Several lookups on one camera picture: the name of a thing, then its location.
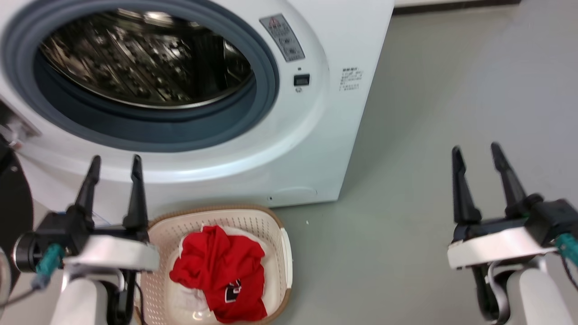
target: floor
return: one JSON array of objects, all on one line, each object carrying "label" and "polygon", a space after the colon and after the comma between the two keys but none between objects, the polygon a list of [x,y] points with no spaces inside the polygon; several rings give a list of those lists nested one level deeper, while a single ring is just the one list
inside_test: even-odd
[{"label": "floor", "polygon": [[[340,200],[275,209],[294,256],[276,324],[485,324],[472,275],[447,264],[450,150],[462,146],[486,217],[505,207],[493,140],[528,192],[578,202],[576,16],[575,0],[523,0],[392,19]],[[575,306],[559,259],[549,262]],[[47,324],[54,304],[38,295],[0,324]]]}]

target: washing machine door opening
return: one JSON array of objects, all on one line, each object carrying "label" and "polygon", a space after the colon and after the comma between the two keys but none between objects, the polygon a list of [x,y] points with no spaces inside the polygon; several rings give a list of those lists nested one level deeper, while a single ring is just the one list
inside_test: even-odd
[{"label": "washing machine door opening", "polygon": [[110,147],[181,152],[271,110],[276,61],[241,18],[203,0],[124,2],[42,0],[13,20],[2,64],[46,120]]},{"label": "washing machine door opening", "polygon": [[53,32],[40,50],[73,84],[136,108],[201,107],[253,77],[231,42],[163,12],[92,14]]}]

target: red shirt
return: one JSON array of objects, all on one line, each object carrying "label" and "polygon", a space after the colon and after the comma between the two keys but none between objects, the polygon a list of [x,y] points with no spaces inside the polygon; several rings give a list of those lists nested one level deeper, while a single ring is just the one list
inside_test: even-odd
[{"label": "red shirt", "polygon": [[181,285],[203,290],[218,321],[254,322],[267,316],[261,300],[265,276],[261,245],[228,236],[219,226],[203,226],[183,240],[183,251],[169,273]]}]

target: warning label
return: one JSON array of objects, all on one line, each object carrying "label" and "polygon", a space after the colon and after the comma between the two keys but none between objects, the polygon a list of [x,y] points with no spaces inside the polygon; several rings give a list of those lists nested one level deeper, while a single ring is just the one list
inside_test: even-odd
[{"label": "warning label", "polygon": [[359,68],[343,68],[339,91],[359,89],[362,78],[363,71],[359,70]]},{"label": "warning label", "polygon": [[301,44],[282,14],[261,18],[259,21],[279,46],[285,61],[291,62],[305,58]]}]

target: washing machine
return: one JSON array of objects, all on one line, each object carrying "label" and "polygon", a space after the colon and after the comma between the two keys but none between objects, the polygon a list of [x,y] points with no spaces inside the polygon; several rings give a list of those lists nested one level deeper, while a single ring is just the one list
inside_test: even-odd
[{"label": "washing machine", "polygon": [[[94,219],[338,199],[393,0],[4,0],[0,131],[32,196]],[[381,109],[387,109],[383,103]]]}]

